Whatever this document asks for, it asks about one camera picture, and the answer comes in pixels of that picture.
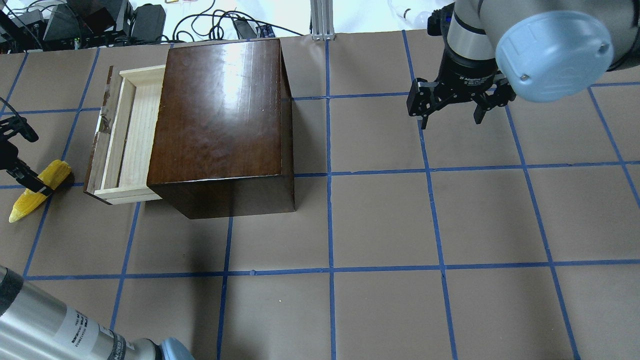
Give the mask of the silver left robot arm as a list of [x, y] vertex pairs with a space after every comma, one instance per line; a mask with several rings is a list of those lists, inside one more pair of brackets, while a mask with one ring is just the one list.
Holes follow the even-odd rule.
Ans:
[[[25, 186], [11, 210], [14, 223], [43, 203], [70, 174], [70, 166], [53, 161], [40, 174], [18, 158], [10, 138], [29, 142], [37, 133], [20, 115], [1, 121], [1, 168]], [[3, 360], [191, 360], [176, 338], [156, 344], [147, 338], [126, 340], [82, 312], [58, 300], [22, 275], [1, 268], [1, 358]]]

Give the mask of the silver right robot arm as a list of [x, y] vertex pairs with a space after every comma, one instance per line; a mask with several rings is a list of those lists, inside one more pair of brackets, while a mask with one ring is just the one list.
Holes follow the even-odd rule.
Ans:
[[426, 25], [444, 48], [435, 80], [417, 77], [407, 95], [422, 129], [448, 105], [475, 103], [479, 125], [516, 98], [561, 100], [639, 65], [637, 0], [456, 0]]

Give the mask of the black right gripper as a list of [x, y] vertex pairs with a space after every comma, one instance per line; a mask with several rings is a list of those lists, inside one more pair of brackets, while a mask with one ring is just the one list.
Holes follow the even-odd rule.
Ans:
[[420, 117], [420, 129], [425, 130], [430, 114], [448, 105], [474, 102], [473, 119], [480, 125], [487, 112], [505, 107], [516, 97], [496, 60], [469, 59], [447, 47], [434, 81], [411, 82], [406, 107], [410, 117]]

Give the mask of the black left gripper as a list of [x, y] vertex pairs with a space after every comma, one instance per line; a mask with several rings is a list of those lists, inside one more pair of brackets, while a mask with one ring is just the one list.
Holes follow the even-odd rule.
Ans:
[[39, 135], [29, 125], [25, 117], [7, 117], [0, 122], [0, 168], [20, 185], [33, 193], [40, 193], [45, 197], [53, 194], [54, 189], [38, 178], [38, 174], [18, 158], [19, 150], [10, 139], [20, 135], [30, 143], [37, 142]]

